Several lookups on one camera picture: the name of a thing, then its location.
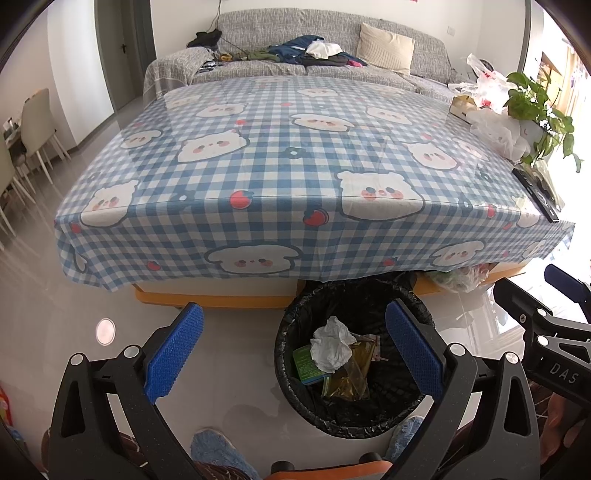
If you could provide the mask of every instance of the dining chair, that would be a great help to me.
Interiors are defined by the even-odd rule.
[[[33,203],[36,203],[33,197],[29,195],[25,187],[22,186],[18,178],[16,178],[16,173],[17,171],[14,165],[12,165],[10,152],[6,147],[6,143],[2,141],[0,142],[0,195],[2,195],[4,191],[6,191],[8,186],[11,185],[13,190],[17,193],[18,197],[23,202],[23,204],[25,204],[25,206],[27,206],[27,204],[22,198],[21,192]],[[2,207],[0,207],[0,217],[2,217],[4,223],[6,223],[8,229],[12,232],[12,234],[16,236],[17,233],[14,231],[14,228],[12,228],[12,225],[8,222],[6,215],[4,215],[4,211],[2,211]]]
[[[21,139],[22,143],[27,149],[27,157],[32,157],[34,155],[37,156],[41,164],[41,168],[47,176],[47,180],[49,180],[49,183],[53,184],[53,180],[47,171],[45,161],[41,156],[41,152],[45,153],[43,147],[47,143],[50,143],[63,161],[65,161],[66,157],[68,160],[71,160],[72,158],[61,144],[60,139],[57,138],[55,120],[51,114],[49,105],[48,89],[45,88],[43,90],[39,90],[23,105],[21,118]],[[49,156],[47,153],[45,153],[45,155],[47,156],[50,168],[53,169]]]

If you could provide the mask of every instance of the white cloth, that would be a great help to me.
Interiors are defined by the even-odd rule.
[[[314,40],[306,49],[308,55],[312,55],[315,59],[327,60],[328,57],[341,53],[343,51],[336,43],[324,43],[320,40]]]

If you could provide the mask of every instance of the cartoon bear print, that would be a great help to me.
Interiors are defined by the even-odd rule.
[[[432,255],[432,257],[436,257],[435,260],[433,260],[433,265],[436,267],[452,267],[454,265],[460,265],[474,258],[476,252],[479,252],[483,248],[484,243],[480,240],[449,245],[437,250]]]
[[[541,214],[528,197],[511,197],[521,212],[517,226],[529,228],[540,221]]]
[[[166,108],[168,110],[195,103],[201,98],[201,95],[189,95],[188,97],[182,98],[166,98],[166,95],[164,95],[164,100],[166,101]]]
[[[392,110],[386,110],[384,108],[376,108],[369,106],[367,108],[367,114],[381,120],[388,122],[394,122],[395,124],[412,125],[413,123],[401,113],[393,112]]]
[[[423,112],[425,112],[427,116],[430,117],[429,120],[445,120],[448,113],[430,106],[424,106]]]
[[[102,188],[82,210],[80,220],[88,226],[113,226],[125,215],[135,193],[137,180]]]
[[[304,88],[302,90],[298,90],[298,93],[311,98],[339,96],[339,94],[331,88]]]
[[[539,242],[532,243],[529,247],[525,249],[523,252],[523,258],[534,258],[536,257],[544,245],[546,244],[546,240],[540,240]]]
[[[396,220],[420,212],[425,200],[398,173],[337,174],[343,214],[357,220]]]
[[[267,76],[262,76],[262,77],[257,77],[255,78],[255,82],[256,83],[281,83],[284,82],[285,79],[281,76],[271,76],[271,75],[267,75]]]
[[[197,116],[210,118],[214,116],[237,115],[244,111],[244,107],[246,107],[244,103],[221,103],[210,105],[197,113]]]
[[[205,135],[204,137],[187,140],[178,154],[179,163],[208,160],[246,147],[249,141],[236,130],[228,130],[221,134]]]
[[[314,113],[298,113],[291,116],[294,124],[313,130],[324,130],[327,132],[348,132],[354,124],[334,116],[316,115]]]
[[[481,160],[486,159],[486,155],[482,152],[482,150],[476,148],[474,145],[470,145],[468,142],[464,142],[460,138],[454,138],[454,140],[464,152],[468,152],[470,155],[480,158]]]
[[[384,96],[400,96],[408,93],[406,90],[402,90],[397,87],[389,87],[387,85],[369,85],[374,92],[381,93]]]
[[[452,170],[458,165],[456,160],[432,143],[404,143],[403,145],[408,148],[414,159],[423,167],[434,168],[435,170]]]
[[[148,130],[147,132],[137,132],[123,140],[121,148],[129,149],[143,147],[144,145],[150,143],[153,138],[158,138],[160,135],[162,135],[162,132],[160,130]]]
[[[72,250],[72,257],[74,259],[74,266],[80,273],[86,273],[86,269],[88,268],[88,261],[81,255],[78,254],[76,249],[73,246],[70,246]]]
[[[300,252],[292,247],[262,244],[214,250],[205,255],[205,260],[227,273],[261,275],[292,270],[299,256]]]

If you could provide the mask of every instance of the plastic sheet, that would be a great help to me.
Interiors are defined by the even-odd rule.
[[[475,290],[484,282],[494,264],[481,264],[474,267],[462,267],[451,272],[427,272],[427,276],[441,288],[453,293],[467,293]]]
[[[451,83],[449,89],[456,95],[471,96],[478,108],[489,107],[501,113],[509,99],[509,90],[517,86],[507,81],[503,74],[487,69],[474,54],[470,54],[467,63],[478,75],[476,84]]]
[[[470,131],[499,155],[517,162],[530,153],[530,144],[521,136],[519,121],[509,115],[499,115],[485,108],[468,112],[466,119],[472,124]]]

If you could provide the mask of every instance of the white wall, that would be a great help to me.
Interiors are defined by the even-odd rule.
[[[61,107],[47,46],[47,12],[29,28],[0,73],[0,121],[20,118],[22,105],[37,90],[49,89],[51,113],[64,147],[76,145]]]
[[[51,67],[76,144],[113,114],[96,39],[94,0],[56,0],[47,8]]]
[[[486,0],[476,49],[503,75],[519,67],[525,30],[525,0]]]
[[[452,65],[463,66],[478,45],[483,3],[496,0],[222,0],[222,12],[249,8],[321,8],[398,22],[440,38]],[[162,57],[185,48],[195,32],[207,30],[217,0],[151,0],[156,54]],[[454,37],[447,28],[456,29]]]
[[[523,73],[536,79],[540,71],[542,51],[544,50],[545,11],[537,2],[531,3],[530,44],[527,49]]]

